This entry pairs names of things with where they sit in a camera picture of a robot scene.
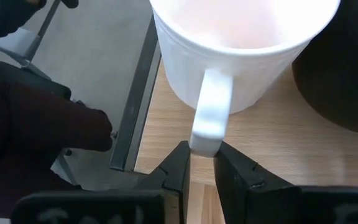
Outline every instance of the wooden table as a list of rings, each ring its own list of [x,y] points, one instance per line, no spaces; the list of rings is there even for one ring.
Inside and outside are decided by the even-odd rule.
[[[135,171],[150,173],[189,139],[194,113],[172,92],[161,63]],[[358,186],[358,134],[315,112],[290,69],[254,106],[230,115],[225,141],[293,184]],[[213,160],[192,155],[188,223],[224,223],[214,185]]]

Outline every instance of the ceramic mug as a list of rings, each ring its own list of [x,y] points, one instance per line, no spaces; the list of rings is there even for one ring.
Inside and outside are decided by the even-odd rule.
[[[229,114],[266,92],[326,27],[340,0],[150,2],[169,85],[196,109],[190,147],[213,157]]]

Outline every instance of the light wood surface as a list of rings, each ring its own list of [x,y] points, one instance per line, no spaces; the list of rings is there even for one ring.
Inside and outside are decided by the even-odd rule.
[[[135,170],[151,172],[189,140],[194,113],[172,92],[161,63]],[[315,112],[290,69],[254,106],[230,115],[225,141],[293,184],[358,186],[358,134]],[[192,155],[191,181],[188,223],[223,223],[212,159]]]

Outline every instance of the mug handle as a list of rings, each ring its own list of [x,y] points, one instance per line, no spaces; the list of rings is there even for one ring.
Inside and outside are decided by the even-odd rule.
[[[234,78],[219,70],[204,73],[190,137],[197,155],[214,157],[221,147],[229,118]]]

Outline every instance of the mug rim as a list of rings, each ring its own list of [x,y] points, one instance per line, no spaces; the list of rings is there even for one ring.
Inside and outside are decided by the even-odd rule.
[[[262,47],[258,49],[237,49],[232,47],[225,47],[225,46],[212,46],[212,45],[205,45],[202,44],[200,41],[194,39],[191,37],[190,34],[186,33],[180,26],[178,26],[175,22],[173,22],[172,19],[170,19],[168,16],[164,15],[164,13],[161,15],[158,13],[158,10],[156,10],[156,7],[153,4],[153,0],[150,0],[150,4],[152,5],[154,16],[158,16],[161,18],[161,21],[166,24],[172,31],[177,33],[180,37],[186,39],[191,44],[196,45],[197,47],[202,48],[203,50],[211,50],[214,52],[219,52],[220,54],[226,54],[226,55],[238,55],[238,56],[245,56],[245,55],[268,55],[272,53],[281,53],[290,49],[293,49],[295,47],[298,47],[304,43],[307,43],[312,38],[316,37],[321,31],[325,29],[325,27],[332,21],[334,16],[337,13],[337,10],[339,8],[339,5],[341,3],[341,0],[331,0],[335,1],[334,10],[332,11],[331,15],[329,15],[329,19],[321,26],[320,29],[316,30],[313,35],[308,37],[307,39],[300,39],[299,41],[294,42],[284,42],[278,45],[270,46],[270,47]]]

